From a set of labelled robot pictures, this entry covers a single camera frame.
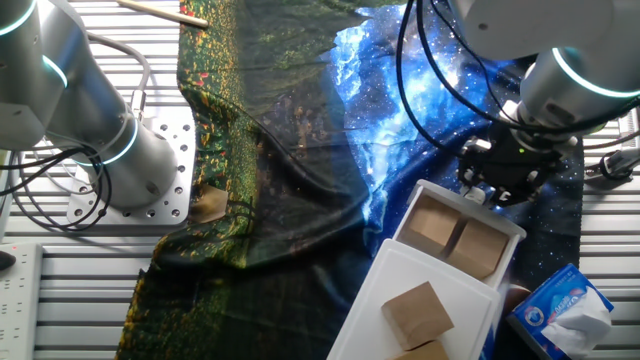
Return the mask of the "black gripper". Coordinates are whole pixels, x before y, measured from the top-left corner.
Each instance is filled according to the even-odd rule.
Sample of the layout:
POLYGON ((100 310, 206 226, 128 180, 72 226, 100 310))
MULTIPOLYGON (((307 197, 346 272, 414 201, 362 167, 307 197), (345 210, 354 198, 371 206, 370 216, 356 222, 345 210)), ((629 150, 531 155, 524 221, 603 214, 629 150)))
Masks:
POLYGON ((486 139, 469 139, 469 155, 458 165, 460 192, 467 193, 484 182, 496 189, 492 202, 498 206, 535 201, 537 188, 561 158, 562 153, 548 142, 529 143, 521 131, 492 125, 486 139))

